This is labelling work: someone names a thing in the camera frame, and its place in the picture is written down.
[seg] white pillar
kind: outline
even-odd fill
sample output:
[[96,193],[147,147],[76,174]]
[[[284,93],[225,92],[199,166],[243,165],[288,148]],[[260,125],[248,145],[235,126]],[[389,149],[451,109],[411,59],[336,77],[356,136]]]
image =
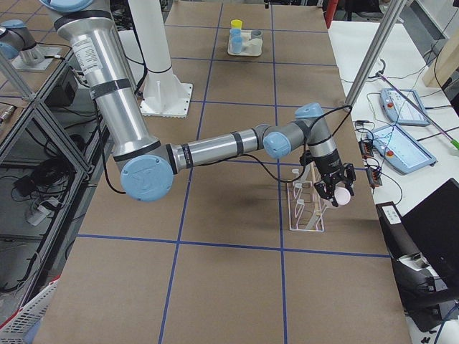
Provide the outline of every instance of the white pillar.
[[172,70],[159,0],[129,0],[129,7],[148,68],[142,113],[186,117],[193,85],[180,83]]

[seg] yellow cup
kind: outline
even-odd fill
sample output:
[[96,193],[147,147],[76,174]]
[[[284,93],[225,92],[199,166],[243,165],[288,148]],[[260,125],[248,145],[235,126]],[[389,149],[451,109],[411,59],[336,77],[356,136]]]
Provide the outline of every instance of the yellow cup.
[[233,19],[231,21],[231,28],[232,29],[242,29],[242,20]]

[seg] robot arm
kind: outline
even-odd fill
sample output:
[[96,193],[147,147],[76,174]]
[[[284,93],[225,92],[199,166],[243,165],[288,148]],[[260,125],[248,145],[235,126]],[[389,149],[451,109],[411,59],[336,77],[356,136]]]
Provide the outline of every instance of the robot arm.
[[91,97],[115,142],[113,157],[126,193],[140,201],[155,201],[171,188],[174,174],[185,168],[241,156],[264,148],[281,158],[307,143],[322,180],[319,195],[338,206],[334,191],[343,182],[353,195],[351,164],[343,165],[319,104],[305,105],[296,120],[283,126],[256,128],[198,140],[182,145],[162,145],[149,133],[128,80],[123,53],[110,31],[113,20],[105,0],[40,0],[50,9],[55,29],[70,41],[80,63]]
[[26,24],[18,19],[0,23],[0,50],[7,59],[21,55],[24,64],[32,66],[44,60],[44,51],[37,45]]

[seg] light blue joint cap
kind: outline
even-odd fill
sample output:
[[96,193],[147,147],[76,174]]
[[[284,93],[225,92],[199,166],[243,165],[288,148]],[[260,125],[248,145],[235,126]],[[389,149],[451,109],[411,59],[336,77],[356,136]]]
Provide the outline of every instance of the light blue joint cap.
[[152,202],[164,197],[172,187],[174,173],[159,156],[138,156],[124,165],[121,185],[133,199]]
[[7,43],[0,42],[0,51],[7,59],[13,59],[19,55],[19,51]]
[[91,5],[94,0],[39,0],[49,9],[58,12],[70,13],[85,9]]
[[304,118],[320,117],[322,115],[323,110],[318,102],[311,102],[295,111],[295,117],[299,120]]
[[283,156],[290,154],[292,145],[287,136],[278,131],[273,131],[263,138],[263,146],[266,153],[273,159],[280,159]]
[[27,27],[27,25],[19,19],[11,19],[11,20],[6,20],[3,23],[1,23],[3,27],[6,27],[7,29],[22,29],[24,27]]

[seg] blue cup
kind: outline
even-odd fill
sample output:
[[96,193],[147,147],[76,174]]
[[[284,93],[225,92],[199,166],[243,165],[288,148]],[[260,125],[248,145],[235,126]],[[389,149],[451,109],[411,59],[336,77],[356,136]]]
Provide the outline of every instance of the blue cup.
[[233,37],[241,37],[241,29],[230,29],[229,36]]
[[231,38],[231,51],[233,54],[240,54],[242,52],[242,37]]

